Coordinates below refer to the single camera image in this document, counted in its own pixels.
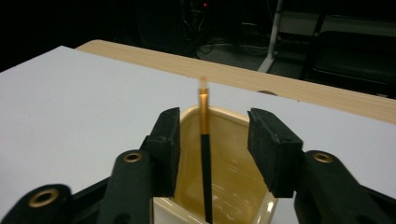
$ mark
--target plastic container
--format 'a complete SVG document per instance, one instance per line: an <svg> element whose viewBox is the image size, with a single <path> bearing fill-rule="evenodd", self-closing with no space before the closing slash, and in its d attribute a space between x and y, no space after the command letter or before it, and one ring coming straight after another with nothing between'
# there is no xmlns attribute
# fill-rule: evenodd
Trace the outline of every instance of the plastic container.
<svg viewBox="0 0 396 224"><path fill-rule="evenodd" d="M214 223L269 223L277 199L248 152L248 117L209 108ZM155 221L205 223L198 106L180 116L180 163L175 198L156 198Z"/></svg>

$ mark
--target floor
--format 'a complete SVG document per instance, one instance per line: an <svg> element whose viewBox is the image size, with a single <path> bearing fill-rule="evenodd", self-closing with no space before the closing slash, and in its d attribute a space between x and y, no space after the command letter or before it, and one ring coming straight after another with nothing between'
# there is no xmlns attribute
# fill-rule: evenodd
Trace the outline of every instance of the floor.
<svg viewBox="0 0 396 224"><path fill-rule="evenodd" d="M269 36L250 37L240 43L232 43L224 36L212 36L197 49L197 58L257 71L262 65L269 45ZM300 75L307 41L301 36L279 34L276 42L276 59L269 74L298 78Z"/></svg>

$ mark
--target dark background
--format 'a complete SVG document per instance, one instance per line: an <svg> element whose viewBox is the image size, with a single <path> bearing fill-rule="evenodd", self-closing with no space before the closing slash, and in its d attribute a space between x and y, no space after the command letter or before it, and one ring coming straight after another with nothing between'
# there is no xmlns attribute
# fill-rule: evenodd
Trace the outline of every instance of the dark background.
<svg viewBox="0 0 396 224"><path fill-rule="evenodd" d="M339 1L343 10L396 17L387 0ZM103 39L192 56L214 31L238 45L271 32L276 0L7 0L0 1L0 72L59 46ZM284 10L314 12L320 0L285 1ZM255 24L254 29L242 22Z"/></svg>

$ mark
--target black chair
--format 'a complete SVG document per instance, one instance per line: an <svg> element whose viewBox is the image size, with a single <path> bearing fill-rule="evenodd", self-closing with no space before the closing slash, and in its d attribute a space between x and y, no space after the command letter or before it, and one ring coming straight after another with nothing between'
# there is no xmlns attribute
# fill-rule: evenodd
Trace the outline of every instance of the black chair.
<svg viewBox="0 0 396 224"><path fill-rule="evenodd" d="M396 95L396 37L321 31L328 16L396 21L390 11L390 6L377 0L348 0L342 4L340 0L327 1L318 16L300 79L393 98Z"/></svg>

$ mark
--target white table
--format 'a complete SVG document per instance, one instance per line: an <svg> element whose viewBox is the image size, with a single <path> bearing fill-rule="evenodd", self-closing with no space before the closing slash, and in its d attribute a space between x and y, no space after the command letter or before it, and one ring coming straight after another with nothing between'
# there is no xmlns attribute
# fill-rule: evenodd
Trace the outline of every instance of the white table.
<svg viewBox="0 0 396 224"><path fill-rule="evenodd" d="M59 47L0 74L0 217L25 193L62 183L73 193L110 175L159 114L196 105L198 80ZM396 125L296 100L210 83L210 104L276 114L304 151L337 156L366 187L396 198ZM296 223L280 200L273 223Z"/></svg>

